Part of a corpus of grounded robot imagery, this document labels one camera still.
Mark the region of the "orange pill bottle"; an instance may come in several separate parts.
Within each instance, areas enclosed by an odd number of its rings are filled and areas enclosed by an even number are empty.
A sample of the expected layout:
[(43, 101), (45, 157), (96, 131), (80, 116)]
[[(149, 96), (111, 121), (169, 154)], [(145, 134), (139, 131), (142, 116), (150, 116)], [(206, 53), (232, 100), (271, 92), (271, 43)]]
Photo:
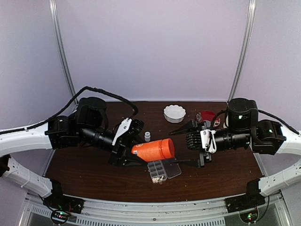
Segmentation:
[(174, 158), (175, 149), (172, 139), (167, 138), (134, 145), (131, 153), (145, 162), (152, 162)]

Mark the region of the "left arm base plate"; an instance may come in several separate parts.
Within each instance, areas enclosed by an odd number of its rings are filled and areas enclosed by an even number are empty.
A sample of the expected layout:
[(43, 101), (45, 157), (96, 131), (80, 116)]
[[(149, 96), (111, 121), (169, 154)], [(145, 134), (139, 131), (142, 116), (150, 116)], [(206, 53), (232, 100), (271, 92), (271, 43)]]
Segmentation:
[(68, 213), (77, 213), (82, 212), (84, 206), (84, 200), (80, 198), (75, 198), (71, 196), (56, 196), (50, 195), (47, 198), (42, 198), (44, 205), (50, 207), (53, 210), (63, 210)]

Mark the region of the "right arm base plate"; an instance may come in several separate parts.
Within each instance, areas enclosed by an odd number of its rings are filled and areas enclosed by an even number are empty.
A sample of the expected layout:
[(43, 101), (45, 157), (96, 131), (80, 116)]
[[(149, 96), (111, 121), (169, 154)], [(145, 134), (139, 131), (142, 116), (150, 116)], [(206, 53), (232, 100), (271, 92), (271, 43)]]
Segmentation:
[(228, 213), (243, 211), (265, 204), (265, 197), (262, 195), (239, 195), (225, 199)]

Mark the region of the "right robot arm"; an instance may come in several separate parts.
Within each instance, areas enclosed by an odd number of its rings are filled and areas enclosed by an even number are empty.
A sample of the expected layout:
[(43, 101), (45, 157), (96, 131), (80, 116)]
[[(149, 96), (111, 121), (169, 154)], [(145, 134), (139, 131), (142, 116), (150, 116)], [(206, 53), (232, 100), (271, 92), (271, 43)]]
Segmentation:
[(234, 98), (218, 112), (209, 128), (191, 120), (170, 135), (186, 135), (190, 150), (214, 154), (251, 148), (253, 153), (301, 154), (301, 133), (282, 119), (258, 109), (254, 100)]

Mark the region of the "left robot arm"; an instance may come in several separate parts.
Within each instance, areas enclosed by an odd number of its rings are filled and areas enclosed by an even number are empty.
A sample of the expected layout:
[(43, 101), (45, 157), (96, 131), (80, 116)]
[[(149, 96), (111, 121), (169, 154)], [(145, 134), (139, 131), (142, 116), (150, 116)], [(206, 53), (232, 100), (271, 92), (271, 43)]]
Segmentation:
[(60, 182), (24, 167), (12, 157), (13, 153), (57, 150), (86, 143), (109, 151), (109, 163), (112, 165), (146, 164), (145, 160), (131, 153), (133, 145), (141, 141), (139, 134), (144, 127), (143, 121), (125, 118), (116, 131), (110, 131), (106, 109), (104, 100), (86, 97), (80, 99), (76, 110), (69, 116), (58, 115), (39, 125), (2, 130), (0, 175), (49, 200), (57, 209), (63, 209), (68, 200), (63, 195)]

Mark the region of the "clear plastic pill organizer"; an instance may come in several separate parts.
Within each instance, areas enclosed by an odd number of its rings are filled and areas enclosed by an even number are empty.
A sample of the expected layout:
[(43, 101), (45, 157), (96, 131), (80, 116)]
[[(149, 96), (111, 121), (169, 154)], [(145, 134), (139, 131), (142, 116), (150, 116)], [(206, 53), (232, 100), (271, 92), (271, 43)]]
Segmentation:
[(176, 158), (149, 162), (147, 167), (151, 180), (153, 177), (165, 176), (166, 181), (181, 175), (182, 171), (179, 164), (173, 163), (173, 160), (176, 160)]

